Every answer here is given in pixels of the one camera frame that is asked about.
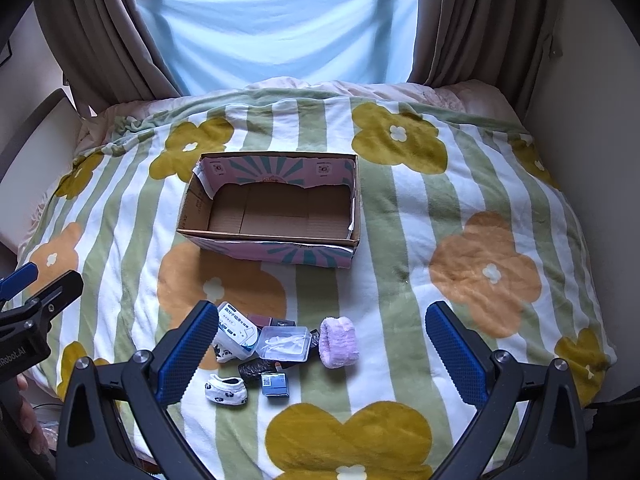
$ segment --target flower pattern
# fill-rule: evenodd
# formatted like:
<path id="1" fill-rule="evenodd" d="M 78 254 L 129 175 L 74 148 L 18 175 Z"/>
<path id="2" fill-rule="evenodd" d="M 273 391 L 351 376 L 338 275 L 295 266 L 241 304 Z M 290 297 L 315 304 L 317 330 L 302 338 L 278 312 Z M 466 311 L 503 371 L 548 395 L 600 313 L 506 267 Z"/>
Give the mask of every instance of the flower pattern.
<path id="1" fill-rule="evenodd" d="M 78 341 L 73 341 L 65 346 L 65 349 L 62 351 L 62 362 L 60 363 L 60 378 L 62 380 L 56 388 L 56 393 L 60 399 L 65 400 L 66 390 L 69 387 L 69 380 L 71 379 L 71 374 L 74 371 L 76 361 L 79 358 L 86 356 L 86 350 Z M 94 363 L 96 366 L 109 364 L 106 359 L 101 357 L 95 359 Z"/>
<path id="2" fill-rule="evenodd" d="M 360 131 L 351 147 L 369 162 L 404 164 L 426 174 L 447 169 L 447 149 L 438 139 L 438 129 L 419 115 L 393 114 L 385 107 L 364 103 L 354 108 L 352 117 Z"/>
<path id="3" fill-rule="evenodd" d="M 89 156 L 80 156 L 76 159 L 73 171 L 65 175 L 60 180 L 56 196 L 66 196 L 67 200 L 71 200 L 78 196 L 89 181 L 94 176 L 94 170 L 100 165 L 104 158 L 103 152 L 94 152 Z"/>
<path id="4" fill-rule="evenodd" d="M 473 215 L 462 234 L 443 238 L 429 272 L 446 298 L 466 305 L 479 329 L 497 338 L 519 330 L 523 303 L 542 291 L 536 264 L 516 252 L 510 225 L 491 211 Z"/>
<path id="5" fill-rule="evenodd" d="M 554 352 L 569 364 L 580 404 L 586 406 L 600 390 L 609 367 L 609 359 L 600 349 L 595 332 L 591 328 L 583 328 L 575 343 L 571 338 L 562 337 Z"/>
<path id="6" fill-rule="evenodd" d="M 540 154 L 533 142 L 527 144 L 527 141 L 524 139 L 515 139 L 510 140 L 509 144 L 513 150 L 513 155 L 516 156 L 522 167 L 527 170 L 527 173 L 532 174 L 542 182 L 559 189 L 558 183 L 553 179 L 548 169 L 542 164 Z"/>
<path id="7" fill-rule="evenodd" d="M 29 286 L 30 294 L 36 294 L 64 272 L 78 270 L 75 247 L 81 236 L 80 224 L 70 222 L 58 236 L 33 251 L 30 261 L 38 266 L 38 279 Z"/>
<path id="8" fill-rule="evenodd" d="M 149 176 L 162 180 L 177 174 L 181 181 L 188 182 L 200 155 L 224 152 L 224 145 L 233 134 L 233 126 L 224 117 L 213 117 L 200 126 L 189 121 L 180 123 L 167 137 L 162 153 L 149 166 Z"/>
<path id="9" fill-rule="evenodd" d="M 282 285 L 260 262 L 204 251 L 186 241 L 165 254 L 158 274 L 158 301 L 171 317 L 169 329 L 180 325 L 200 300 L 228 301 L 243 314 L 284 318 L 287 313 Z M 218 368 L 212 349 L 200 368 Z"/>
<path id="10" fill-rule="evenodd" d="M 431 443 L 427 420 L 388 400 L 344 424 L 317 406 L 294 404 L 272 419 L 264 438 L 271 461 L 284 471 L 278 480 L 426 480 Z"/>

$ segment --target open cardboard box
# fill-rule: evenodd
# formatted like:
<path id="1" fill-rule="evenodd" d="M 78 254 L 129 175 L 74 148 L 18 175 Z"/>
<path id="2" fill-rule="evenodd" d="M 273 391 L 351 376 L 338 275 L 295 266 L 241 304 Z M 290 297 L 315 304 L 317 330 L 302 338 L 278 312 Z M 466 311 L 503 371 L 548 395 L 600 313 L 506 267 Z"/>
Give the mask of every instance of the open cardboard box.
<path id="1" fill-rule="evenodd" d="M 350 267 L 360 241 L 357 156 L 204 153 L 177 231 L 241 260 Z"/>

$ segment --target striped blanket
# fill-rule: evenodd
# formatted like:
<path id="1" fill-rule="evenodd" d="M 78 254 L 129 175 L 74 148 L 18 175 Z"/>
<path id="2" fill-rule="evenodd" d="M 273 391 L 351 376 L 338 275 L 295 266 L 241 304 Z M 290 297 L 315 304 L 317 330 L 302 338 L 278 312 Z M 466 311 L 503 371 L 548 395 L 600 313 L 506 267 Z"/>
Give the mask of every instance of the striped blanket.
<path id="1" fill-rule="evenodd" d="M 234 260 L 176 234 L 200 154 L 242 150 L 358 153 L 362 237 L 351 269 Z M 203 298 L 310 329 L 351 318 L 357 365 L 290 368 L 286 402 L 249 388 L 244 406 L 210 403 L 210 372 L 235 376 L 238 362 L 218 369 L 204 357 L 169 411 L 218 479 L 428 478 L 474 414 L 424 332 L 436 300 L 492 349 L 537 364 L 567 359 L 582 403 L 615 360 L 580 227 L 531 136 L 426 105 L 262 89 L 120 118 L 111 142 L 60 181 L 19 259 L 40 277 L 14 306 L 67 269 L 84 278 L 82 297 L 53 323 L 50 358 L 31 370 L 62 398 L 78 357 L 113 363 L 153 348 Z"/>

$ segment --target human hand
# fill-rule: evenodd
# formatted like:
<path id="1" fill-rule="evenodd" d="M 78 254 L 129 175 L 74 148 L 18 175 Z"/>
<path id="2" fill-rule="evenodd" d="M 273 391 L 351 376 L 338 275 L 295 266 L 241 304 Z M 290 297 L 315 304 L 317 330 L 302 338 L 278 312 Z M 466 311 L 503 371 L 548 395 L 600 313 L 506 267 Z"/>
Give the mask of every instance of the human hand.
<path id="1" fill-rule="evenodd" d="M 22 374 L 19 374 L 17 379 L 20 391 L 26 391 L 29 387 L 27 379 Z M 22 407 L 20 409 L 20 423 L 23 430 L 30 435 L 29 447 L 36 455 L 40 455 L 49 449 L 47 439 L 38 423 L 36 412 L 24 398 L 22 398 Z"/>

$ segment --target bolt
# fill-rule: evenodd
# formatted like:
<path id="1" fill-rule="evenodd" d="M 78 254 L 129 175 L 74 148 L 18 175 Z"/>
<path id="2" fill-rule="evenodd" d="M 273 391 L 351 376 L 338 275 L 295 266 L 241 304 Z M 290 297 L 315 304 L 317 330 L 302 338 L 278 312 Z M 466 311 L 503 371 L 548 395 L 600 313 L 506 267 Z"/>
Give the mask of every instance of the bolt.
<path id="1" fill-rule="evenodd" d="M 85 368 L 88 367 L 90 362 L 91 362 L 91 359 L 89 359 L 88 357 L 81 357 L 78 359 L 78 361 L 76 361 L 76 368 L 78 370 L 84 370 Z"/>
<path id="2" fill-rule="evenodd" d="M 140 364 L 149 361 L 150 357 L 151 352 L 149 350 L 138 350 L 135 354 L 133 354 L 133 360 Z"/>
<path id="3" fill-rule="evenodd" d="M 499 363 L 505 363 L 511 358 L 511 354 L 506 350 L 496 350 L 494 352 L 494 357 Z"/>
<path id="4" fill-rule="evenodd" d="M 569 367 L 564 359 L 554 359 L 554 366 L 561 372 L 564 372 Z"/>

